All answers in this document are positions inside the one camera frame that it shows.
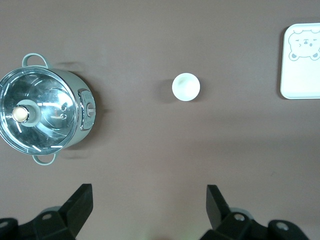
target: small white bowl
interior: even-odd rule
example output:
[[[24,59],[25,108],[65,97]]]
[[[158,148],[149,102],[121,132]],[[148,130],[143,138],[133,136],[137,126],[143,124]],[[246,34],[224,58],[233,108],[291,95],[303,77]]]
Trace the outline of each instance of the small white bowl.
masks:
[[[191,101],[200,92],[200,82],[195,75],[182,73],[173,80],[172,91],[177,99]]]

